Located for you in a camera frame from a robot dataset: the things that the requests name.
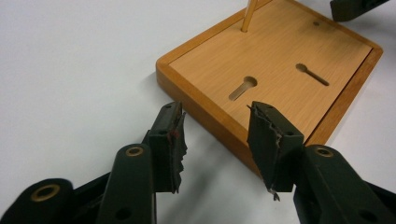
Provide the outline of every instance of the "black object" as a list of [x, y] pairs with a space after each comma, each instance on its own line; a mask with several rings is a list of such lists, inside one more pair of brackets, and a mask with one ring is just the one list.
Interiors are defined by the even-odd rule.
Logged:
[[332, 0], [332, 18], [335, 21], [351, 21], [386, 2], [388, 0]]
[[120, 149], [111, 173], [73, 189], [47, 179], [26, 189], [1, 224], [156, 223], [156, 192], [178, 191], [186, 154], [181, 103], [163, 106], [142, 144]]
[[290, 192], [301, 223], [396, 223], [396, 195], [364, 182], [344, 157], [304, 137], [274, 107], [253, 102], [248, 144], [267, 189]]

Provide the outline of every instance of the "wooden panel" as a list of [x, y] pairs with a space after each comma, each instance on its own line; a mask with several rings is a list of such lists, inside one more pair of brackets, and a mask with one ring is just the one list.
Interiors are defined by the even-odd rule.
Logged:
[[[246, 105], [273, 105], [307, 143], [324, 144], [382, 50], [294, 1], [260, 1], [247, 33], [240, 30], [243, 15], [241, 10], [163, 56], [157, 73], [173, 98], [255, 170]], [[330, 85], [299, 71], [297, 63]], [[257, 86], [230, 100], [244, 77], [254, 77]]]

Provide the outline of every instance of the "wooden board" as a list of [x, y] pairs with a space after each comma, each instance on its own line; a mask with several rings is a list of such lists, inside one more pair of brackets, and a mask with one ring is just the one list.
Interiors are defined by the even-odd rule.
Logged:
[[[247, 33], [240, 30], [243, 18], [241, 10], [161, 57], [157, 80], [257, 173], [247, 144], [247, 105], [273, 105], [307, 145], [325, 144], [382, 49], [294, 1], [260, 1]], [[298, 63], [330, 85], [298, 70]], [[245, 77], [257, 85], [230, 99]]]

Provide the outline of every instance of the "wooden box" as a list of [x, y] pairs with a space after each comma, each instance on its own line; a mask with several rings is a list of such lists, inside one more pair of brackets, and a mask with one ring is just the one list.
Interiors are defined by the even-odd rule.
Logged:
[[[157, 80], [258, 173], [247, 144], [247, 105], [273, 105], [306, 145], [325, 144], [382, 49], [295, 1], [261, 0], [246, 33], [244, 15], [243, 9], [162, 56]], [[297, 69], [299, 63], [329, 85]], [[235, 95], [244, 80], [250, 88]]]

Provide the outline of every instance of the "wooden peg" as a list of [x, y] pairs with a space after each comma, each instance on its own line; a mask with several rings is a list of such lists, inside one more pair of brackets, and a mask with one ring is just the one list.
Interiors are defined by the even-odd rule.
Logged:
[[251, 18], [253, 17], [254, 9], [256, 9], [257, 1], [258, 0], [249, 0], [247, 3], [247, 11], [241, 28], [241, 31], [244, 33], [248, 31], [248, 26], [250, 25]]

